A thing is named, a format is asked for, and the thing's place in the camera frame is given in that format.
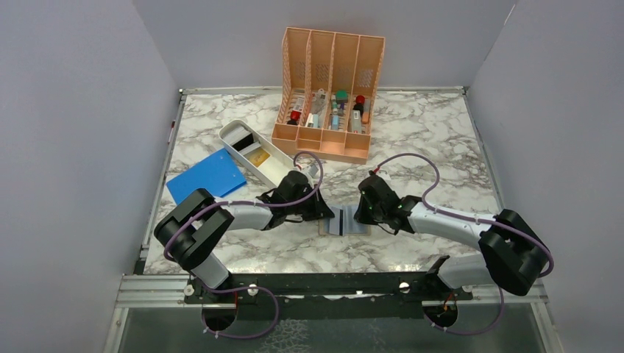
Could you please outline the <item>beige card holder wallet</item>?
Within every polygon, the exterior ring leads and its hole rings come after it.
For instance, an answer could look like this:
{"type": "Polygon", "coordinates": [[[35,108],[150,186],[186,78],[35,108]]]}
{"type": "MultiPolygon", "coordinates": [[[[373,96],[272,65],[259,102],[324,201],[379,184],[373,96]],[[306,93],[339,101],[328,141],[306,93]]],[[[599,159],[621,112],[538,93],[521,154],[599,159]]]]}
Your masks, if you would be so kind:
{"type": "Polygon", "coordinates": [[[329,208],[333,212],[334,217],[323,218],[319,221],[320,235],[371,235],[371,229],[369,225],[359,223],[355,220],[355,211],[358,209],[358,205],[330,205],[329,208]]]}

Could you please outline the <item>white oblong tray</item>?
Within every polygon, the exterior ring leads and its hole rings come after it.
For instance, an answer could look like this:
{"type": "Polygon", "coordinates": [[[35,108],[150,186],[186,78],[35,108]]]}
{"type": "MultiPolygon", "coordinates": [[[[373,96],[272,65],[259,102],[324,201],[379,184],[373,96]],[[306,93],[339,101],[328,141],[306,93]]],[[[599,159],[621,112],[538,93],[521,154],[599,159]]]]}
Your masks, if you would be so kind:
{"type": "Polygon", "coordinates": [[[242,120],[226,124],[218,136],[228,153],[269,188],[276,188],[297,169],[287,154],[242,120]]]}

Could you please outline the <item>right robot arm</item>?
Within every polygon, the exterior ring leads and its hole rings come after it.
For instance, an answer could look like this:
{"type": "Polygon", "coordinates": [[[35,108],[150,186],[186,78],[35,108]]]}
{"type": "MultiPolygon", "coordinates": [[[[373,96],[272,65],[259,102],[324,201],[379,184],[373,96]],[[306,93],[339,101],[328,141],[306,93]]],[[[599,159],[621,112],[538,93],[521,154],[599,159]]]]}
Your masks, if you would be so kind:
{"type": "Polygon", "coordinates": [[[550,252],[525,220],[513,210],[497,215],[470,215],[426,204],[417,196],[400,198],[386,181],[371,174],[358,185],[360,201],[354,219],[385,225],[393,234],[428,234],[478,250],[478,255],[444,258],[425,278],[425,291],[443,299],[453,289],[494,284],[524,296],[541,276],[550,252]]]}

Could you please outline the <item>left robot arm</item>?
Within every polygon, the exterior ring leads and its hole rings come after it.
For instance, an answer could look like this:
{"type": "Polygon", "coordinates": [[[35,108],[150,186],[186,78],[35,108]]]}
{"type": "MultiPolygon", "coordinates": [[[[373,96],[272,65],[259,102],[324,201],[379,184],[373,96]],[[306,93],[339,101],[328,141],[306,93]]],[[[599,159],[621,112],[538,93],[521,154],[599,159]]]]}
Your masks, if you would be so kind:
{"type": "Polygon", "coordinates": [[[284,223],[334,218],[322,198],[301,171],[289,171],[276,188],[253,200],[219,199],[204,188],[193,191],[154,228],[167,260],[203,281],[203,291],[214,302],[231,292],[230,272],[213,253],[228,231],[266,231],[284,223]]]}

